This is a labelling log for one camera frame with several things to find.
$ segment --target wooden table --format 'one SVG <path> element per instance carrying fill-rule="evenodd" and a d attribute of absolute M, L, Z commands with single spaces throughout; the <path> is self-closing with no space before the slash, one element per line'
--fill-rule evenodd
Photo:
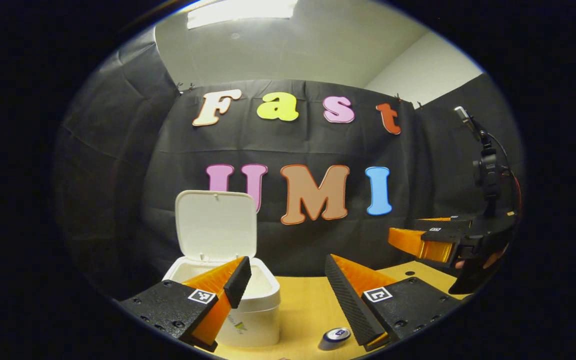
<path fill-rule="evenodd" d="M 378 271 L 398 281 L 416 276 L 447 295 L 448 289 L 455 282 L 454 276 L 416 261 Z M 414 275 L 406 275 L 406 272 L 414 272 Z M 366 355 L 364 347 L 357 344 L 354 336 L 351 336 L 343 346 L 335 350 L 322 351 L 317 348 L 322 335 L 328 330 L 342 327 L 350 329 L 350 325 L 325 276 L 277 276 L 276 278 L 280 285 L 281 294 L 279 343 L 256 348 L 237 348 L 220 344 L 214 355 L 228 360 L 279 360 L 281 358 L 290 360 L 349 360 Z M 449 296 L 459 300 L 466 297 L 466 295 Z"/>

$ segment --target ceiling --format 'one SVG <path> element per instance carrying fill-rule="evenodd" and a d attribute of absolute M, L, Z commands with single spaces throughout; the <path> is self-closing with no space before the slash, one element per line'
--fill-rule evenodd
<path fill-rule="evenodd" d="M 174 82 L 313 80 L 364 88 L 429 31 L 370 0 L 299 0 L 290 19 L 244 19 L 188 30 L 187 14 L 158 23 L 159 52 Z"/>

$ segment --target white plastic container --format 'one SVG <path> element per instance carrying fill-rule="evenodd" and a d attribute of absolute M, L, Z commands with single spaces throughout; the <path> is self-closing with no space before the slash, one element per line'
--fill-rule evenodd
<path fill-rule="evenodd" d="M 231 310 L 216 341 L 233 347 L 279 342 L 279 283 L 255 258 L 257 209 L 246 193 L 186 190 L 174 201 L 179 247 L 184 256 L 163 280 L 182 283 L 241 256 L 250 259 L 251 276 L 237 309 Z"/>

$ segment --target microphone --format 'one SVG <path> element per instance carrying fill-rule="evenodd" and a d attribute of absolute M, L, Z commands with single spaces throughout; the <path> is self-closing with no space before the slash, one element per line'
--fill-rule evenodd
<path fill-rule="evenodd" d="M 461 106 L 457 106 L 457 107 L 455 107 L 454 111 L 457 112 L 457 115 L 461 119 L 462 123 L 464 123 L 464 124 L 466 124 L 466 126 L 468 126 L 468 129 L 470 129 L 470 131 L 472 132 L 475 139 L 477 141 L 482 141 L 482 136 L 480 135 L 480 132 L 478 132 L 477 128 L 475 127 L 475 124 L 473 123 L 473 118 L 471 118 L 471 116 L 468 114 L 468 112 L 466 112 L 466 109 L 464 109 Z"/>

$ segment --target open lid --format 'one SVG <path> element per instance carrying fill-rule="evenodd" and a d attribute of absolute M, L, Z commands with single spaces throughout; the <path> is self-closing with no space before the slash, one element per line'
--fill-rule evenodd
<path fill-rule="evenodd" d="M 257 207 L 247 193 L 182 191 L 174 219 L 179 248 L 192 260 L 230 262 L 257 252 Z"/>

